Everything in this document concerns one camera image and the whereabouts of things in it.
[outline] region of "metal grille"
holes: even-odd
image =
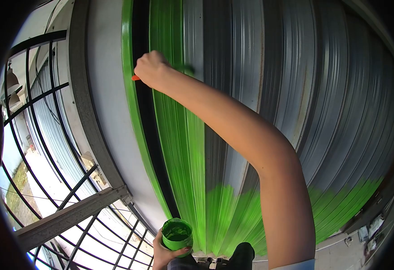
[[[21,52],[26,52],[25,72],[28,95],[26,104],[12,114],[8,96],[11,93],[7,92],[6,69],[4,79],[7,110],[4,126],[7,124],[10,125],[14,141],[22,157],[22,162],[27,168],[28,176],[33,178],[43,193],[43,197],[37,198],[48,200],[57,209],[56,213],[66,210],[66,207],[80,202],[82,199],[89,198],[101,190],[90,176],[97,170],[97,164],[94,164],[90,169],[86,168],[70,132],[60,91],[67,87],[68,83],[60,85],[57,83],[57,71],[54,68],[56,67],[54,44],[55,42],[61,42],[65,37],[66,31],[50,32],[26,40],[11,49],[10,58],[17,56]],[[37,73],[34,83],[31,84],[29,79],[29,51],[45,44],[49,44],[48,59],[42,65],[39,73]],[[49,193],[48,187],[43,186],[46,183],[43,180],[43,175],[36,173],[36,168],[31,167],[33,164],[28,161],[22,150],[17,136],[18,131],[12,121],[20,113],[24,113],[25,115],[31,140],[36,150],[48,162],[57,179],[65,184],[68,189],[67,196],[60,198],[60,200],[55,197],[55,194]],[[15,189],[15,193],[18,194],[22,202],[37,219],[42,219],[42,215],[34,208],[33,203],[27,200],[28,197],[36,196],[25,194],[24,191],[19,190],[4,162],[2,163],[3,170],[11,186]],[[5,202],[4,206],[7,213],[18,225],[17,227],[23,228],[25,225],[33,226],[37,223],[23,224],[16,216],[16,213],[13,213]],[[113,230],[110,224],[114,224],[114,227],[119,228],[119,230]],[[132,204],[129,204],[124,209],[119,209],[115,205],[109,204],[95,214],[92,214],[90,218],[73,225],[74,227],[70,230],[75,233],[79,231],[81,235],[78,238],[73,237],[75,239],[69,239],[70,234],[66,234],[65,232],[62,232],[55,238],[71,246],[72,251],[68,253],[64,250],[61,251],[60,248],[57,249],[59,247],[58,245],[53,245],[53,241],[47,241],[34,249],[27,248],[28,256],[34,261],[34,264],[38,261],[50,269],[61,270],[77,269],[77,267],[81,269],[92,269],[93,266],[91,264],[85,265],[81,261],[76,262],[75,259],[76,256],[89,255],[96,260],[110,265],[113,269],[151,268],[153,262],[152,240],[155,232],[151,228],[147,228],[146,222],[141,220],[141,216]],[[111,238],[106,240],[107,238],[104,237],[106,233],[108,233],[109,237],[114,238],[114,241]],[[107,259],[106,256],[103,256],[107,252],[97,254],[82,248],[82,243],[84,242],[93,242],[94,244],[92,246],[99,247],[99,249],[103,248],[110,252],[110,254],[113,252],[113,254],[116,254],[116,259]]]

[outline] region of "black stripe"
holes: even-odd
[[[149,52],[149,0],[134,1],[132,25],[133,62],[134,66],[136,66],[137,59],[144,53]],[[180,218],[159,141],[152,89],[141,81],[136,81],[135,83],[140,118],[155,174],[172,217]]]

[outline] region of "steel beam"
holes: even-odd
[[[119,199],[130,197],[125,186],[108,187],[48,217],[38,220],[16,231],[24,251],[41,246],[48,240],[98,213]]]

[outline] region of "metal frame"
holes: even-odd
[[[21,198],[21,200],[24,202],[24,204],[27,206],[27,208],[29,208],[29,210],[38,218],[40,219],[39,221],[28,225],[27,227],[24,227],[24,224],[19,221],[16,217],[16,215],[11,211],[11,209],[6,205],[6,203],[4,202],[4,206],[5,209],[8,213],[10,213],[10,216],[17,222],[17,224],[19,226],[22,227],[22,229],[18,230],[16,232],[18,239],[20,240],[22,247],[24,248],[24,251],[27,250],[31,250],[35,247],[37,247],[35,253],[32,252],[28,252],[29,254],[31,254],[34,257],[34,263],[35,261],[40,261],[43,264],[51,267],[52,269],[58,269],[57,267],[60,267],[61,269],[69,269],[69,267],[71,266],[71,262],[74,263],[75,265],[77,265],[78,267],[81,267],[83,269],[90,269],[89,267],[83,266],[81,264],[75,263],[73,262],[73,258],[76,254],[77,251],[83,251],[87,254],[89,254],[92,257],[95,257],[101,261],[107,262],[111,265],[115,265],[114,262],[108,262],[106,260],[103,260],[101,258],[99,258],[98,256],[91,254],[90,252],[87,252],[85,250],[83,250],[80,245],[84,239],[84,237],[88,236],[91,237],[92,239],[96,240],[98,243],[108,247],[111,250],[111,247],[107,246],[106,244],[104,244],[102,241],[98,240],[96,237],[92,236],[90,233],[88,233],[89,229],[91,228],[92,224],[97,220],[100,224],[102,224],[105,228],[107,228],[111,233],[113,233],[115,236],[117,236],[118,238],[120,238],[121,240],[123,240],[125,242],[124,247],[126,247],[127,245],[132,246],[133,248],[136,249],[136,252],[134,254],[133,257],[127,256],[125,254],[120,253],[116,250],[114,250],[115,252],[117,252],[119,254],[117,263],[119,263],[119,260],[122,256],[130,259],[130,265],[128,266],[128,268],[122,267],[120,265],[116,265],[116,267],[118,268],[123,268],[123,269],[129,269],[132,266],[132,263],[134,261],[147,265],[148,269],[151,267],[151,264],[153,262],[153,256],[140,250],[140,247],[142,245],[143,242],[145,242],[146,244],[152,246],[152,244],[145,238],[147,235],[147,232],[150,232],[153,236],[156,235],[156,232],[153,228],[149,227],[148,224],[142,220],[141,215],[136,211],[136,209],[133,207],[133,205],[130,202],[131,200],[131,196],[126,188],[126,185],[124,184],[123,180],[120,178],[119,174],[117,173],[117,171],[115,170],[112,173],[107,173],[106,178],[108,179],[109,183],[113,186],[113,188],[107,188],[104,189],[84,200],[80,200],[80,198],[76,195],[76,191],[82,186],[82,184],[86,181],[89,180],[91,186],[94,188],[94,191],[97,191],[97,187],[94,185],[92,179],[90,178],[90,175],[99,168],[98,164],[95,164],[94,166],[92,166],[92,168],[90,170],[86,170],[80,155],[78,154],[77,149],[75,149],[71,139],[70,139],[70,135],[67,133],[67,130],[65,128],[65,121],[62,117],[62,114],[60,113],[60,107],[59,107],[59,102],[58,102],[58,97],[56,96],[56,92],[66,86],[69,85],[69,83],[64,83],[61,84],[59,86],[55,86],[54,83],[54,76],[53,76],[53,62],[50,61],[50,59],[53,59],[53,42],[56,41],[62,41],[66,39],[66,36],[69,35],[69,33],[67,33],[67,31],[63,30],[63,31],[56,31],[56,32],[50,32],[48,34],[44,34],[44,35],[40,35],[34,38],[31,38],[29,40],[26,40],[20,44],[17,44],[16,46],[14,46],[11,49],[11,52],[9,55],[11,55],[11,57],[15,57],[16,55],[19,55],[20,53],[26,51],[26,83],[27,83],[27,90],[28,90],[28,102],[23,105],[20,109],[18,109],[16,112],[14,112],[13,114],[11,114],[9,105],[8,105],[8,96],[7,96],[7,83],[6,83],[6,72],[7,70],[5,69],[5,77],[4,77],[4,88],[5,88],[5,102],[6,102],[6,109],[7,109],[7,115],[8,118],[4,121],[4,126],[7,124],[10,124],[11,127],[11,131],[12,131],[12,135],[14,138],[14,141],[16,142],[16,146],[19,150],[19,153],[23,159],[24,164],[26,165],[29,173],[32,175],[33,179],[35,180],[35,182],[38,184],[38,186],[41,188],[41,190],[43,191],[44,195],[46,196],[46,199],[48,199],[55,207],[58,208],[57,212],[54,213],[53,215],[50,215],[46,218],[42,218],[36,211],[35,209],[30,205],[30,203],[26,200],[25,198],[25,194],[22,194],[22,192],[17,188],[16,184],[14,183],[13,179],[11,178],[5,164],[2,162],[3,165],[3,169],[5,171],[5,174],[7,176],[7,178],[9,179],[11,186],[15,189],[16,193],[18,194],[18,196]],[[48,91],[43,92],[42,94],[40,94],[39,96],[36,97],[32,97],[32,93],[30,90],[30,81],[29,81],[29,50],[31,48],[36,48],[42,45],[46,45],[49,44],[49,75],[50,75],[50,83],[51,83],[51,89],[49,89]],[[56,164],[56,161],[54,160],[53,156],[51,155],[49,149],[47,148],[47,144],[45,142],[45,139],[43,138],[43,134],[42,134],[42,129],[38,124],[38,120],[37,120],[37,116],[34,110],[33,105],[35,104],[35,102],[38,102],[39,100],[45,99],[46,97],[48,97],[49,95],[53,96],[53,100],[54,100],[54,109],[57,112],[58,115],[58,120],[59,120],[59,124],[61,126],[61,129],[64,133],[64,137],[66,139],[66,142],[70,148],[70,151],[73,155],[73,157],[75,158],[76,162],[79,164],[79,167],[82,171],[82,178],[81,180],[72,188],[66,181],[65,177],[63,176],[63,174],[61,173],[61,171],[59,170],[58,164]],[[46,156],[47,156],[47,160],[51,163],[52,165],[52,169],[55,171],[55,173],[57,174],[58,178],[61,179],[61,181],[64,182],[64,184],[67,186],[67,188],[69,189],[69,194],[66,196],[66,198],[61,201],[60,205],[57,203],[58,200],[54,200],[49,193],[43,188],[43,186],[40,184],[37,176],[35,175],[34,171],[31,169],[27,159],[25,158],[25,155],[21,149],[17,134],[16,134],[16,130],[15,130],[15,126],[13,125],[12,119],[14,119],[19,113],[24,112],[25,110],[30,110],[31,115],[32,115],[32,119],[33,119],[33,123],[35,126],[35,133],[37,133],[38,137],[39,137],[39,141],[40,144],[42,145]],[[106,172],[111,172],[110,170],[104,168],[104,170]],[[74,205],[71,205],[67,208],[65,208],[65,205],[69,202],[69,200],[71,199],[71,197],[75,197],[78,202],[75,203]],[[136,217],[137,221],[135,223],[134,228],[131,228],[131,226],[129,225],[129,223],[123,219],[123,217],[121,217],[117,212],[116,212],[116,208],[113,208],[111,206],[111,203],[113,203],[114,201],[117,201],[118,199],[122,198],[123,201],[125,202],[125,205],[128,204],[128,208],[130,209],[129,212],[133,213],[133,215]],[[125,240],[123,239],[120,235],[118,235],[117,233],[115,233],[112,229],[108,228],[108,226],[106,224],[104,224],[99,218],[98,218],[98,214],[100,213],[100,211],[104,208],[108,208],[110,211],[113,212],[113,214],[122,221],[122,223],[128,228],[130,229],[130,234],[128,236],[128,239]],[[81,226],[78,225],[79,222],[83,221],[84,219],[88,218],[92,216],[92,219],[90,221],[90,223],[87,225],[87,227],[85,229],[83,229]],[[145,232],[143,233],[143,235],[140,235],[137,231],[136,231],[136,227],[138,225],[138,223],[141,223],[143,225],[143,227],[145,228]],[[79,228],[83,233],[79,239],[79,241],[76,243],[76,245],[74,245],[72,242],[70,242],[68,239],[66,239],[63,235],[61,235],[60,233],[64,232],[65,230],[76,226],[77,228]],[[135,237],[138,237],[140,239],[140,243],[137,247],[135,247],[134,245],[132,245],[129,241],[131,239],[131,236],[134,235]],[[54,238],[55,236],[59,236],[61,239],[63,239],[64,241],[68,242],[70,245],[74,246],[74,250],[71,254],[71,256],[68,258],[66,256],[66,254],[61,254],[61,252],[58,251],[54,251],[51,248],[49,248],[47,245],[45,245],[45,242],[48,242],[48,240]],[[65,259],[68,261],[68,263],[64,266],[52,266],[49,265],[48,262],[44,262],[43,260],[40,260],[38,258],[38,254],[40,252],[41,246],[44,246],[46,249],[48,249],[50,252],[52,252],[53,254],[57,255],[58,257]],[[138,260],[136,260],[136,255],[137,252],[140,251],[143,254],[147,255],[150,259],[151,259],[151,263],[147,264],[144,262],[140,262]]]

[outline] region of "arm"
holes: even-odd
[[[254,166],[269,268],[314,258],[315,229],[300,161],[273,125],[232,97],[168,66],[159,52],[137,60],[135,74],[200,117]]]

